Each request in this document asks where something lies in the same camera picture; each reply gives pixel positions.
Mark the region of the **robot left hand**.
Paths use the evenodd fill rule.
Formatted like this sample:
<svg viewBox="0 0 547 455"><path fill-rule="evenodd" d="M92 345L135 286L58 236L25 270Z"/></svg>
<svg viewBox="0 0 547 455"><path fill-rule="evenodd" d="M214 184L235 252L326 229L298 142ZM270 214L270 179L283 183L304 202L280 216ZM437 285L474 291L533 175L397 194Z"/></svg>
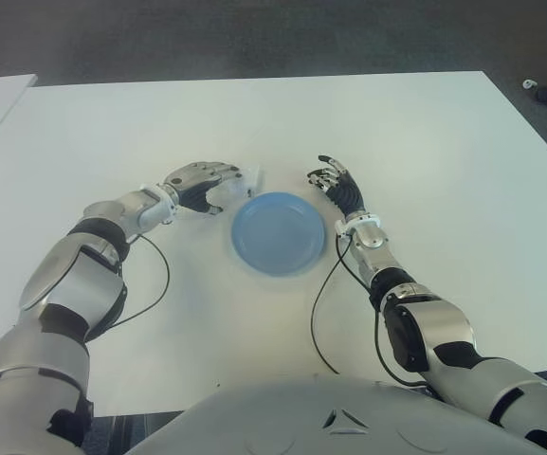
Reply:
<svg viewBox="0 0 547 455"><path fill-rule="evenodd" d="M217 215L221 207L208 201L207 193L225 183L243 177L240 169L223 162L193 162L168 174L163 189L177 206L198 213Z"/></svg>

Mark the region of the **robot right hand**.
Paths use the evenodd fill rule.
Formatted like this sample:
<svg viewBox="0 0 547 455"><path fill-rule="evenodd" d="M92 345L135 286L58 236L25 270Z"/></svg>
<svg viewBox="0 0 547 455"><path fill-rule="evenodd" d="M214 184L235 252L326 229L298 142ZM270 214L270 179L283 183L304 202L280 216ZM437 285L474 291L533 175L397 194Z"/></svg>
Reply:
<svg viewBox="0 0 547 455"><path fill-rule="evenodd" d="M365 212L361 190L348 169L328 155L319 155L318 161L325 167L308 173L308 182L319 188L344 217Z"/></svg>

